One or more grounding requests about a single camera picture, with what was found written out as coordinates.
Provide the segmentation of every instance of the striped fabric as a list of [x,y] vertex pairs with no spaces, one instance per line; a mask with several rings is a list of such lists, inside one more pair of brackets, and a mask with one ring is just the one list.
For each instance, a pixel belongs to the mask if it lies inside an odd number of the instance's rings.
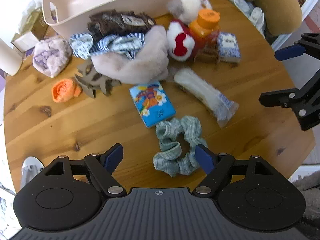
[[[190,175],[199,168],[195,158],[195,150],[198,144],[207,147],[206,141],[201,138],[201,124],[198,118],[184,116],[182,119],[173,118],[162,121],[156,125],[156,134],[162,152],[153,157],[153,165],[158,171],[164,171],[171,177],[177,173]],[[184,133],[184,139],[190,144],[190,151],[184,157],[180,157],[182,149],[177,141],[177,136]]]
[[109,51],[124,54],[128,59],[134,59],[136,53],[144,46],[145,41],[143,33],[130,33],[126,36],[112,34],[98,42],[94,42],[89,33],[77,33],[70,37],[69,44],[73,54],[83,59]]

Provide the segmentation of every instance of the tissue box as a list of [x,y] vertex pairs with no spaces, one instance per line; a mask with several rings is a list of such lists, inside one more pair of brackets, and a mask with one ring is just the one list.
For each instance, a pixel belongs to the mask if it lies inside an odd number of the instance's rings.
[[240,50],[234,34],[221,32],[218,36],[217,46],[221,61],[232,63],[240,62]]
[[42,40],[48,25],[45,23],[42,9],[34,10],[28,17],[21,34],[16,33],[11,41],[19,51],[25,52]]
[[176,113],[159,82],[134,86],[129,91],[147,128],[172,117]]

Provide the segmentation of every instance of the wooden table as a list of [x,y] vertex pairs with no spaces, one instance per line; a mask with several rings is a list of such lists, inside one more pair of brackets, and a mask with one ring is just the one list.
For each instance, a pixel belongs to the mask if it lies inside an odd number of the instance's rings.
[[[207,82],[240,105],[226,127],[220,129],[213,117],[194,96],[182,92],[172,82],[163,82],[177,114],[196,116],[202,135],[216,153],[226,152],[238,159],[261,155],[289,177],[314,147],[312,131],[301,131],[290,109],[266,108],[258,98],[262,92],[294,85],[284,66],[247,18],[228,0],[210,0],[221,13],[221,29],[237,37],[242,59],[238,66],[217,66],[196,62],[192,68]],[[168,26],[169,17],[157,20]],[[51,87],[62,78],[73,76],[82,63],[73,57],[55,79],[23,63],[17,75],[8,78],[4,103],[4,131],[9,166],[16,190],[20,187],[21,165],[27,156],[44,165],[58,155],[82,159],[90,153],[103,153],[115,143],[124,147],[124,159],[114,177],[126,190],[130,187],[185,187],[193,189],[205,176],[198,169],[190,176],[171,178],[156,171],[152,157],[159,143],[155,128],[147,129],[129,94],[132,85],[116,87],[110,97],[97,93],[96,99],[82,94],[66,103],[54,103]]]

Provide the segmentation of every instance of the white cylinder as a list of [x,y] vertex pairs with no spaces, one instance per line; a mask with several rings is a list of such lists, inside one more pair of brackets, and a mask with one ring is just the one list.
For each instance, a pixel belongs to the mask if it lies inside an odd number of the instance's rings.
[[22,57],[0,39],[0,68],[9,75],[15,75],[21,67]]

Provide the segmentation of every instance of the orange bottle cap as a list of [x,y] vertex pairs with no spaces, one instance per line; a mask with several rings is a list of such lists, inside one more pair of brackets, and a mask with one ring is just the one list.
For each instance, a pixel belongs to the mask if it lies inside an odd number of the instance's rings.
[[200,9],[197,23],[205,29],[214,29],[220,21],[220,13],[211,9]]

